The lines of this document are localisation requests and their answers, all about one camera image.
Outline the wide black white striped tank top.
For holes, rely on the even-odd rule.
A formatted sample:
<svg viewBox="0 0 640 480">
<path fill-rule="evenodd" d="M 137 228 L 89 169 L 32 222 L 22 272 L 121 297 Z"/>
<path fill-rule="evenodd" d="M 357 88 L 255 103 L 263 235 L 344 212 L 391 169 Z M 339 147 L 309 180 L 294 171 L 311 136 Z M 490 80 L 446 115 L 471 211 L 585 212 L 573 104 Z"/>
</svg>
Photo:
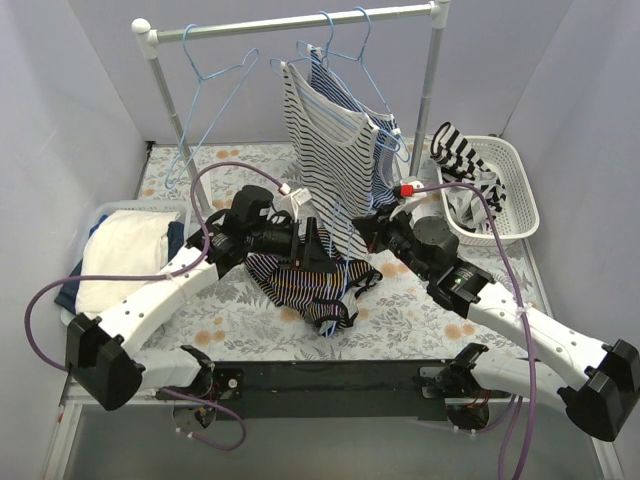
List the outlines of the wide black white striped tank top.
<svg viewBox="0 0 640 480">
<path fill-rule="evenodd" d="M 495 219 L 502 211 L 506 193 L 499 175 L 494 172 L 470 146 L 468 139 L 450 122 L 436 131 L 430 156 L 440 168 L 444 183 L 468 183 L 478 189 Z M 489 216 L 479 197 L 469 189 L 451 187 L 450 208 L 454 221 L 462 228 L 476 233 L 487 233 Z"/>
</svg>

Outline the white black thin striped tank top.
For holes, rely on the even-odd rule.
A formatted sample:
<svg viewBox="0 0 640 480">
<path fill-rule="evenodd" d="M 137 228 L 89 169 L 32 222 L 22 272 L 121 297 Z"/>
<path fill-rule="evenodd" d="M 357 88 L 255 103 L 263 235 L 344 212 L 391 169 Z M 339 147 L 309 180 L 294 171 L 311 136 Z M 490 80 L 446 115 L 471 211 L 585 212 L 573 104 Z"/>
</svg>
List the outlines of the white black thin striped tank top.
<svg viewBox="0 0 640 480">
<path fill-rule="evenodd" d="M 352 220 L 369 210 L 379 128 L 366 114 L 316 92 L 294 65 L 279 66 L 285 123 L 302 185 L 339 252 L 364 259 L 368 250 Z"/>
</svg>

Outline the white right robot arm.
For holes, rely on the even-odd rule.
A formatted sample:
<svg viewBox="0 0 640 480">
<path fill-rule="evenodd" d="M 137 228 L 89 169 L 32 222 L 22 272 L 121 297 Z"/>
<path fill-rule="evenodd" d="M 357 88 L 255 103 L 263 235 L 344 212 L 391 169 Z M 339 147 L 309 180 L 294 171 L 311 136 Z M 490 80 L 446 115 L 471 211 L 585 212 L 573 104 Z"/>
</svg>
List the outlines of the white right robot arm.
<svg viewBox="0 0 640 480">
<path fill-rule="evenodd" d="M 582 335 L 532 307 L 492 275 L 462 259 L 459 241 L 436 217 L 412 222 L 406 213 L 378 213 L 353 221 L 372 253 L 390 251 L 426 283 L 441 308 L 483 325 L 532 353 L 509 359 L 471 343 L 427 384 L 448 398 L 483 390 L 522 397 L 537 387 L 536 400 L 562 411 L 586 434 L 612 442 L 639 401 L 639 352 L 619 339 L 606 344 Z"/>
</svg>

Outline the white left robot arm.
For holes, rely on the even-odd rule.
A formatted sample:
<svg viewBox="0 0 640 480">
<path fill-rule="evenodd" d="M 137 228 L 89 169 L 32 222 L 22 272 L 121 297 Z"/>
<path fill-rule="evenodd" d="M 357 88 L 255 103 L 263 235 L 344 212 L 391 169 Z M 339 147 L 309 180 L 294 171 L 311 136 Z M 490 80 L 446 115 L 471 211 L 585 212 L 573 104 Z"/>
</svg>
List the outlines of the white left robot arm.
<svg viewBox="0 0 640 480">
<path fill-rule="evenodd" d="M 282 185 L 282 209 L 268 214 L 273 195 L 247 185 L 228 210 L 211 215 L 203 228 L 160 272 L 127 298 L 90 319 L 77 315 L 67 328 L 68 373 L 105 410 L 125 405 L 141 390 L 173 387 L 193 400 L 214 386 L 212 360 L 193 346 L 171 351 L 145 349 L 144 343 L 186 302 L 219 281 L 250 254 L 273 255 L 288 273 L 333 274 L 337 268 L 324 250 L 316 221 L 299 231 L 298 212 L 309 202 L 305 188 Z"/>
</svg>

